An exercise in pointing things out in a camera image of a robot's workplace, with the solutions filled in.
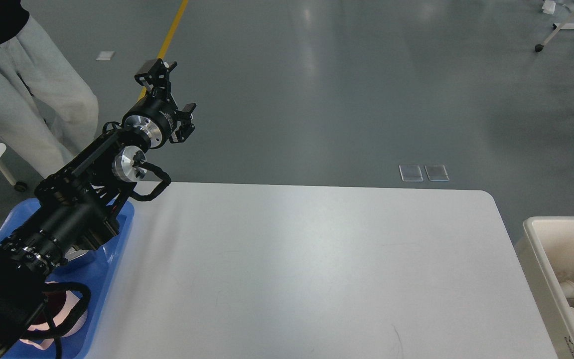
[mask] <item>metal part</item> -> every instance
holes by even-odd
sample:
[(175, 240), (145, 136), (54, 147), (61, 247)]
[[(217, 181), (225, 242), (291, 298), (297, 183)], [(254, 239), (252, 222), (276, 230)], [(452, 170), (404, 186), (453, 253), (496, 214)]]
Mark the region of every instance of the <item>metal part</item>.
[(76, 250), (75, 248), (70, 248), (70, 250), (68, 250), (68, 252), (66, 252), (66, 255), (64, 255), (63, 257), (65, 259), (68, 259), (68, 262), (71, 262), (77, 258), (83, 257), (87, 252), (89, 252), (89, 250), (87, 249)]
[(163, 134), (155, 122), (145, 116), (131, 115), (125, 120), (126, 127), (135, 127), (144, 132), (150, 139), (150, 147), (154, 148), (161, 145)]
[(135, 161), (135, 157), (140, 162), (145, 161), (145, 153), (136, 146), (127, 146), (119, 152), (112, 162), (112, 172), (116, 178), (123, 182), (138, 182), (145, 177), (147, 171), (137, 167), (139, 163)]

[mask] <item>transparent plastic tile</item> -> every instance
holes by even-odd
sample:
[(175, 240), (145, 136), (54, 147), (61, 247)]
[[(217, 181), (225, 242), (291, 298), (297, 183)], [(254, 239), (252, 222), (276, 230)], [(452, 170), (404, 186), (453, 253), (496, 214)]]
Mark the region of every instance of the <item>transparent plastic tile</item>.
[(429, 181), (448, 181), (448, 173), (445, 165), (426, 165), (424, 170), (427, 171)]
[(404, 182), (423, 182), (422, 169), (420, 165), (400, 165), (400, 176)]
[(99, 55), (96, 57), (96, 61), (110, 61), (114, 56), (114, 51), (102, 51), (99, 52)]

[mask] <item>caster wheel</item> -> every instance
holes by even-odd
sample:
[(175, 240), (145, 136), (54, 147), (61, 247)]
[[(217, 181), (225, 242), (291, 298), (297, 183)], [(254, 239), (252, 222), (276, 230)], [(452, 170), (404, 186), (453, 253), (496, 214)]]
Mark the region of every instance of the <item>caster wheel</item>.
[(25, 192), (28, 189), (28, 185), (25, 182), (17, 182), (14, 184), (14, 190), (17, 192)]

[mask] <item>black cable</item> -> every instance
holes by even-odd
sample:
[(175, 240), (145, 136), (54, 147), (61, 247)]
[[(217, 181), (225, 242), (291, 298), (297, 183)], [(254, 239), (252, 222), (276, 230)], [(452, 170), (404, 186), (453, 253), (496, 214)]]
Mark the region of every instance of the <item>black cable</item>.
[(156, 187), (154, 187), (154, 189), (152, 190), (152, 193), (142, 195), (142, 194), (136, 193), (135, 191), (132, 191), (132, 194), (130, 194), (130, 197), (132, 197), (132, 198), (134, 198), (140, 202), (146, 202), (148, 200), (153, 200), (154, 198), (157, 198), (158, 195), (161, 194), (164, 191), (164, 189), (166, 189), (167, 186), (169, 186), (169, 184), (171, 183), (171, 178), (160, 167), (153, 165), (149, 162), (144, 162), (144, 163), (140, 164), (139, 167), (144, 169), (144, 170), (152, 171), (152, 173), (154, 173), (155, 176), (160, 178), (161, 181), (159, 182), (159, 184), (157, 184)]
[[(48, 323), (48, 327), (50, 327), (50, 331), (54, 332), (56, 326), (54, 324), (52, 314), (50, 313), (50, 311), (48, 311), (47, 305), (45, 307), (43, 307), (43, 316), (46, 317), (46, 323)], [(61, 347), (61, 337), (55, 337), (54, 338), (54, 346), (55, 346), (55, 349), (57, 350), (57, 354), (55, 355), (55, 359), (61, 359), (62, 352), (63, 352), (63, 349)]]
[(87, 288), (85, 284), (77, 282), (44, 283), (41, 291), (44, 293), (75, 291), (81, 293), (82, 298), (80, 298), (77, 304), (72, 307), (70, 313), (68, 313), (63, 323), (57, 325), (54, 330), (26, 330), (26, 332), (21, 336), (22, 339), (41, 341), (43, 339), (65, 336), (67, 332), (69, 332), (72, 327), (77, 324), (79, 318), (81, 318), (81, 316), (87, 310), (87, 307), (90, 304), (90, 299), (92, 297), (90, 289)]
[(108, 129), (108, 126), (112, 125), (112, 130), (118, 130), (121, 128), (121, 124), (116, 122), (116, 121), (110, 121), (110, 122), (106, 122), (103, 124), (103, 134), (106, 134), (107, 132), (109, 132), (110, 130)]

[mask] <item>yellow floor line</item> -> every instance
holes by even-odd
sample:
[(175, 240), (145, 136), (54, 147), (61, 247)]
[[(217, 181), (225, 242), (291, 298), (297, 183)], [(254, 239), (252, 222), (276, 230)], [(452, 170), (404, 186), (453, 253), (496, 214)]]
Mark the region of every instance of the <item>yellow floor line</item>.
[[(171, 38), (174, 37), (174, 32), (176, 32), (176, 28), (178, 27), (178, 23), (180, 23), (180, 18), (182, 18), (183, 13), (185, 12), (185, 7), (187, 7), (187, 2), (189, 2), (189, 0), (183, 0), (183, 2), (180, 3), (180, 7), (178, 8), (176, 16), (174, 16), (174, 21), (171, 22), (171, 26), (169, 27), (168, 34), (165, 37), (163, 44), (161, 45), (161, 50), (159, 50), (159, 54), (157, 55), (157, 58), (163, 59), (165, 57), (165, 54), (167, 53), (167, 49), (169, 48), (169, 43), (171, 43)], [(141, 95), (139, 95), (139, 99), (141, 99), (143, 96), (145, 96), (145, 88), (141, 89)]]

